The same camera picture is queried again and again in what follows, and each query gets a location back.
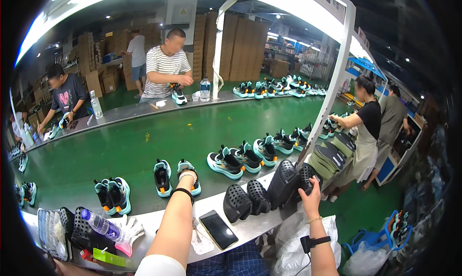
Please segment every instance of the plaid pants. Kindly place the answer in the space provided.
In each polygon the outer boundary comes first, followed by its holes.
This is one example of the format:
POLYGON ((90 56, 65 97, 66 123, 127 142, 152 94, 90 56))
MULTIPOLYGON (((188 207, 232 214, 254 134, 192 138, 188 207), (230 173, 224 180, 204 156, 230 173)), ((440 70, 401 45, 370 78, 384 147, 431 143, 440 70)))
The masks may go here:
POLYGON ((247 242, 228 252, 188 264, 187 276, 268 276, 257 245, 247 242))

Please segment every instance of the smartphone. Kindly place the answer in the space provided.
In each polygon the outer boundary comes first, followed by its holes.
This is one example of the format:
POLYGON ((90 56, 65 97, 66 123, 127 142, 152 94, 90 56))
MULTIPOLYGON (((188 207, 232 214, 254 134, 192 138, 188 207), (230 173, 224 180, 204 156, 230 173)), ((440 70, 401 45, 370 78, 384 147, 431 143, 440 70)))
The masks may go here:
POLYGON ((221 250, 239 241, 215 210, 200 216, 199 221, 221 250))

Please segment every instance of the striped shirt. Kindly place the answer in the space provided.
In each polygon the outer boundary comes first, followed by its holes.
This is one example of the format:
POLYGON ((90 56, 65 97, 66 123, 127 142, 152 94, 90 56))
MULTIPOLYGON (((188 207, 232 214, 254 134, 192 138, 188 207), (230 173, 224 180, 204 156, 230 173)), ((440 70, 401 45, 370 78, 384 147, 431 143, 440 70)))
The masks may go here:
POLYGON ((378 138, 393 146, 403 119, 407 118, 406 106, 398 96, 390 95, 380 104, 380 110, 382 113, 382 126, 378 138))
MULTIPOLYGON (((190 71, 191 67, 186 58, 186 53, 180 51, 172 56, 165 55, 160 46, 151 48, 146 54, 146 73, 156 71, 161 74, 178 75, 181 72, 190 71)), ((165 98, 173 93, 170 83, 156 84, 147 80, 142 99, 144 98, 165 98)))

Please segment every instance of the green tag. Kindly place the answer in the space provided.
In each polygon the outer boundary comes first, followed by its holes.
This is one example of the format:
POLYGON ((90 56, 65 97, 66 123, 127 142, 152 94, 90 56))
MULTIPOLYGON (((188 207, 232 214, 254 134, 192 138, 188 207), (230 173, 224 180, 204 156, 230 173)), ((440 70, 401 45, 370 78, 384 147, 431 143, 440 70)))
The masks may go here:
POLYGON ((98 259, 100 261, 109 263, 109 264, 114 264, 117 266, 122 266, 125 267, 125 258, 120 257, 117 255, 113 255, 109 252, 101 252, 101 250, 97 248, 93 248, 93 258, 98 259))

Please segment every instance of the electrical box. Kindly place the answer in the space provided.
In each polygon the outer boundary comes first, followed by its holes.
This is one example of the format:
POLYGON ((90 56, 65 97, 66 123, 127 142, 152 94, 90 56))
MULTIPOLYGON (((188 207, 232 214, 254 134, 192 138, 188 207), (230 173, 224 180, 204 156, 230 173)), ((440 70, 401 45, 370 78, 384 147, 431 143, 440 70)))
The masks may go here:
POLYGON ((173 6, 172 24, 191 22, 191 4, 175 4, 173 6))

